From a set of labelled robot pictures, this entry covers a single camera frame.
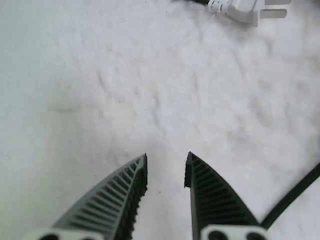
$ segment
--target power cord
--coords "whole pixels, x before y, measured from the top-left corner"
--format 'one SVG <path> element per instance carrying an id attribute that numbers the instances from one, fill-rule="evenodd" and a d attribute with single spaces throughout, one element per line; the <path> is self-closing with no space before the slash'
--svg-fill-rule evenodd
<path id="1" fill-rule="evenodd" d="M 278 19 L 287 16 L 286 9 L 266 9 L 266 6 L 288 5 L 291 0 L 193 0 L 207 6 L 209 12 L 224 14 L 230 18 L 254 26 L 260 19 Z"/>
<path id="2" fill-rule="evenodd" d="M 320 163 L 314 167 L 287 195 L 271 210 L 261 223 L 261 227 L 269 229 L 290 204 L 299 197 L 320 176 Z"/>

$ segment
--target black cable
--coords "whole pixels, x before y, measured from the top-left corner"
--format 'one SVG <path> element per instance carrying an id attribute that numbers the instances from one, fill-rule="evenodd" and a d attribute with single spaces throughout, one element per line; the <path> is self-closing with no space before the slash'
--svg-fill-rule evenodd
<path id="1" fill-rule="evenodd" d="M 287 207 L 304 192 L 320 176 L 320 163 L 314 167 L 281 201 L 270 211 L 261 223 L 261 227 L 268 229 Z"/>
<path id="2" fill-rule="evenodd" d="M 192 2 L 198 3 L 198 4 L 202 4 L 202 5 L 208 5 L 209 0 L 190 0 Z"/>

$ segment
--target white cloth surface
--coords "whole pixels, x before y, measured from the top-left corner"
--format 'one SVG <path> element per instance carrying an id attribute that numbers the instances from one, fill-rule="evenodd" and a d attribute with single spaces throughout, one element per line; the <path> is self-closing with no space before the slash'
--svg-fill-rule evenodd
<path id="1" fill-rule="evenodd" d="M 0 2 L 0 239 L 147 153 L 134 240 L 191 240 L 188 151 L 259 221 L 320 153 L 320 4 L 258 28 L 182 0 Z M 320 181 L 271 227 L 316 240 Z"/>

